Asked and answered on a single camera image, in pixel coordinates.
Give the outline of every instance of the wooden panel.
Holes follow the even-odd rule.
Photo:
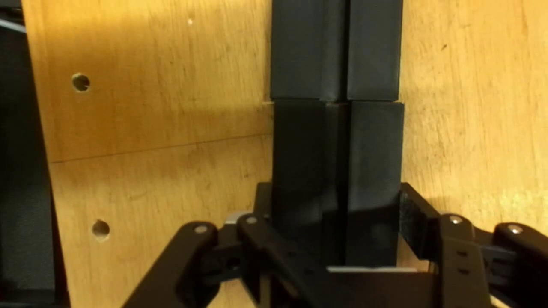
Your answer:
[[[179,226],[251,208],[268,166],[270,137],[53,164],[73,304],[119,306]],[[96,220],[109,224],[106,239]]]
[[[270,131],[268,0],[32,0],[25,15],[49,161]]]
[[[24,5],[70,294],[118,306],[174,227],[221,222],[268,178],[270,140],[233,138],[270,131],[268,0]],[[405,3],[404,179],[486,229],[520,220],[548,232],[546,8]],[[72,90],[75,72],[89,73],[89,92]],[[92,238],[96,219],[111,224],[106,241]],[[217,306],[238,306],[227,289]]]

